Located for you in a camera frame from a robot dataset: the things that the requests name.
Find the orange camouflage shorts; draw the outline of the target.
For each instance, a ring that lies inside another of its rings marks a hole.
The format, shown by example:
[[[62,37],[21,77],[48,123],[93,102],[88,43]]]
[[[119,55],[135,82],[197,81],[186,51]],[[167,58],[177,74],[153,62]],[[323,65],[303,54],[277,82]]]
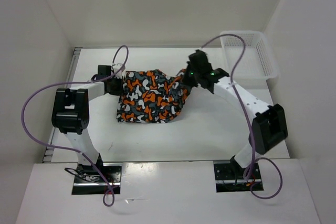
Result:
[[[123,123],[168,123],[186,103],[192,88],[182,83],[186,70],[168,76],[159,69],[127,71],[116,119]]]

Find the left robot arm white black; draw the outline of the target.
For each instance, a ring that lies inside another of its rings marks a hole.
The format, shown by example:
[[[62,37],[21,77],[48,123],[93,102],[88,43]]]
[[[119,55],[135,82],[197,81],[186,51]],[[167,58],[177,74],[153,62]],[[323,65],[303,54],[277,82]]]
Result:
[[[100,153],[95,149],[88,132],[89,102],[105,94],[120,95],[125,65],[99,65],[90,81],[73,88],[56,91],[51,117],[52,125],[69,140],[76,150],[79,171],[93,182],[105,175]]]

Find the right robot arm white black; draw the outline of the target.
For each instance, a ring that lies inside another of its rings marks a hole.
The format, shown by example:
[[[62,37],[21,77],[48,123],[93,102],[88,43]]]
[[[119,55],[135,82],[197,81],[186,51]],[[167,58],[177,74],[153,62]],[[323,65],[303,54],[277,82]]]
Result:
[[[288,137],[284,108],[270,105],[234,82],[232,76],[221,68],[213,69],[207,54],[201,50],[189,55],[183,84],[201,86],[223,98],[243,113],[249,128],[249,140],[233,158],[230,172],[235,178],[243,178],[249,165],[257,158]]]

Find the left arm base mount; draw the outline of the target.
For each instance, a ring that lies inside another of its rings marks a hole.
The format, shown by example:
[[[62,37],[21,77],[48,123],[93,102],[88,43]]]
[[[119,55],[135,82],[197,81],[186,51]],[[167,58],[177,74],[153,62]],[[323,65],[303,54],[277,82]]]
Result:
[[[99,166],[100,173],[118,195],[121,191],[121,164]],[[76,168],[66,167],[64,171],[74,177],[73,195],[104,195],[108,191],[108,185],[104,178],[91,166],[78,165]]]

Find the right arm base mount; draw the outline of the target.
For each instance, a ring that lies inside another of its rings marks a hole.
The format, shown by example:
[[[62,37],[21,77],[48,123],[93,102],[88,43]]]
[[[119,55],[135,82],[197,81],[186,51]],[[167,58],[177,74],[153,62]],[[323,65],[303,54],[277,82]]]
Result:
[[[243,179],[243,171],[235,173],[229,161],[214,162],[213,167],[217,193],[264,190],[258,164],[249,180]]]

